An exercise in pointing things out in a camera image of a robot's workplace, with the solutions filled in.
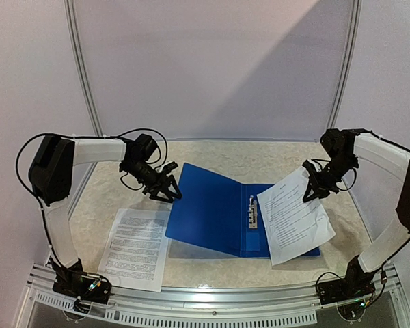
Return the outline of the blue plastic folder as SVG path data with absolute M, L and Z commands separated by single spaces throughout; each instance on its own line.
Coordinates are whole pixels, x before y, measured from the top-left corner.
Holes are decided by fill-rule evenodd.
M 249 199 L 270 184 L 242 184 L 236 180 L 185 163 L 167 222 L 166 237 L 241 258 L 269 258 L 262 215 L 258 227 L 249 228 Z

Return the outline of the printed paper sheet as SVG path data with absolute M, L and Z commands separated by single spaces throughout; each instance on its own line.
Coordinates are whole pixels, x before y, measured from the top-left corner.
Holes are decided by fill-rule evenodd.
M 169 239 L 169 211 L 121 208 L 98 265 L 113 286 L 160 292 Z
M 336 235 L 320 200 L 303 201 L 307 186 L 308 172 L 300 167 L 257 194 L 272 266 L 299 257 Z

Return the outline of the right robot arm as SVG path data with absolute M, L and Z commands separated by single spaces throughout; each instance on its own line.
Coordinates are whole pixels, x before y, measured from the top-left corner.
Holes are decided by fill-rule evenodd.
M 340 282 L 342 295 L 353 298 L 366 287 L 363 274 L 377 272 L 410 241 L 410 149 L 363 128 L 328 129 L 320 144 L 329 160 L 322 168 L 309 160 L 303 163 L 308 173 L 304 202 L 338 193 L 343 177 L 361 165 L 379 170 L 363 174 L 362 186 L 355 192 L 358 203 L 386 227 L 349 264 L 352 273 Z

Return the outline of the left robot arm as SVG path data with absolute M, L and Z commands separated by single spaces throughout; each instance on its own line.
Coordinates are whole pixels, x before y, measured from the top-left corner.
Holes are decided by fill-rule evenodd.
M 51 248 L 51 266 L 61 277 L 62 286 L 74 297 L 83 296 L 88 283 L 78 273 L 81 260 L 72 241 L 68 216 L 69 195 L 74 167 L 88 163 L 117 162 L 119 171 L 133 176 L 151 200 L 172 203 L 182 193 L 172 175 L 177 163 L 163 161 L 152 166 L 150 157 L 159 149 L 151 128 L 140 129 L 140 136 L 65 136 L 40 133 L 38 151 L 29 167 L 29 183 L 23 187 L 40 206 L 44 231 Z

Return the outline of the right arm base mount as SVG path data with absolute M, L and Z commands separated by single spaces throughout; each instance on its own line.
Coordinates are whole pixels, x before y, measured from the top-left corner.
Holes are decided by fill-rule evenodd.
M 355 256 L 348 263 L 344 277 L 331 271 L 321 274 L 315 283 L 321 305 L 356 299 L 353 303 L 338 305 L 337 311 L 348 322 L 359 320 L 385 290 L 387 273 L 384 265 L 385 262 L 374 271 L 364 272 L 359 256 Z

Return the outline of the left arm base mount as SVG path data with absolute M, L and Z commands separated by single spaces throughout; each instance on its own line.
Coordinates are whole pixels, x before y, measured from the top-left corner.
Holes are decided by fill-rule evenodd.
M 50 258 L 49 262 L 56 274 L 53 291 L 81 301 L 108 304 L 112 284 L 104 276 L 83 271 L 81 260 L 66 268 Z

